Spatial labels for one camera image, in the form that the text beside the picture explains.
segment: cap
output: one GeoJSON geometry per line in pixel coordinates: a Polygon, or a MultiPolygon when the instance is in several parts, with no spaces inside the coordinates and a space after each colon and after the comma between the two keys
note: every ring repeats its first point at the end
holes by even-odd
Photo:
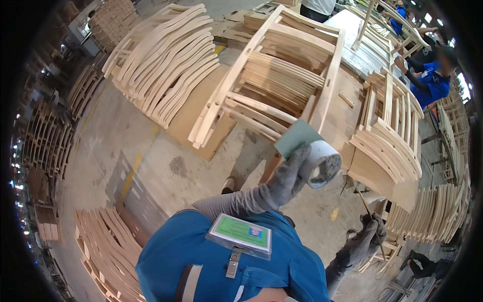
{"type": "Polygon", "coordinates": [[[448,60],[451,62],[451,65],[453,67],[458,66],[458,57],[456,56],[456,51],[454,48],[447,45],[441,45],[440,51],[443,53],[445,57],[448,58],[448,60]]]}

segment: yellow floor marking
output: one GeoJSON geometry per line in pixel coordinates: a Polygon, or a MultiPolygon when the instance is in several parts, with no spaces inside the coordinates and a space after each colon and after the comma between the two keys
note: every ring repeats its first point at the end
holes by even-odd
{"type": "MultiPolygon", "coordinates": [[[[157,133],[160,129],[161,129],[161,127],[159,125],[154,126],[153,130],[151,131],[150,141],[152,141],[157,136],[157,133]]],[[[126,197],[126,195],[129,192],[129,188],[131,187],[132,178],[138,172],[139,166],[141,165],[141,162],[142,162],[142,155],[143,155],[143,152],[139,152],[136,155],[134,162],[132,163],[132,171],[126,177],[126,181],[124,182],[124,186],[123,186],[123,189],[121,191],[121,200],[122,201],[124,200],[124,198],[126,197]]]]}
{"type": "Polygon", "coordinates": [[[339,208],[335,208],[334,211],[332,211],[332,214],[330,214],[330,221],[334,221],[337,218],[337,215],[339,215],[339,208]]]}
{"type": "Polygon", "coordinates": [[[218,45],[214,50],[213,50],[213,53],[215,55],[219,54],[220,51],[222,51],[223,49],[225,49],[227,47],[227,45],[225,43],[221,43],[221,45],[218,45]]]}

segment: sanding sponge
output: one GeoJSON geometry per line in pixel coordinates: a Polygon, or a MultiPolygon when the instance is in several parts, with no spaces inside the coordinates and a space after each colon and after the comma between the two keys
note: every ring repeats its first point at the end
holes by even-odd
{"type": "Polygon", "coordinates": [[[274,146],[288,159],[303,143],[310,143],[312,149],[299,175],[310,187],[321,188],[339,171],[342,157],[303,119],[298,119],[274,146]]]}

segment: hand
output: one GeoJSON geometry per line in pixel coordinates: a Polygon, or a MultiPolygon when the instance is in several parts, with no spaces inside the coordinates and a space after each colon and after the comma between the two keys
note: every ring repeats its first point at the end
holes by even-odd
{"type": "Polygon", "coordinates": [[[349,267],[376,253],[379,249],[378,235],[381,242],[386,240],[387,231],[383,219],[379,214],[372,214],[372,217],[374,220],[371,220],[369,214],[360,216],[362,231],[349,240],[337,253],[336,259],[340,266],[349,267]]]}
{"type": "Polygon", "coordinates": [[[272,202],[279,207],[287,204],[297,193],[302,190],[305,181],[298,171],[303,162],[309,157],[310,144],[303,144],[282,163],[273,173],[273,177],[267,182],[268,192],[262,194],[267,202],[272,202]]]}
{"type": "Polygon", "coordinates": [[[402,46],[400,42],[394,43],[394,49],[396,49],[400,55],[404,54],[404,52],[402,51],[402,46]]]}
{"type": "Polygon", "coordinates": [[[406,74],[408,70],[404,66],[404,59],[401,56],[398,56],[394,59],[394,65],[396,65],[399,69],[401,69],[402,74],[406,74]]]}

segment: ceiling light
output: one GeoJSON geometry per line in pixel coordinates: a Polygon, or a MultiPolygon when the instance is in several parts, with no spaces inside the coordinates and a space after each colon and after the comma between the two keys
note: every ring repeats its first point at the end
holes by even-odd
{"type": "Polygon", "coordinates": [[[424,16],[424,20],[426,20],[426,22],[431,22],[431,20],[433,19],[433,17],[431,17],[430,14],[426,13],[426,15],[424,16]]]}

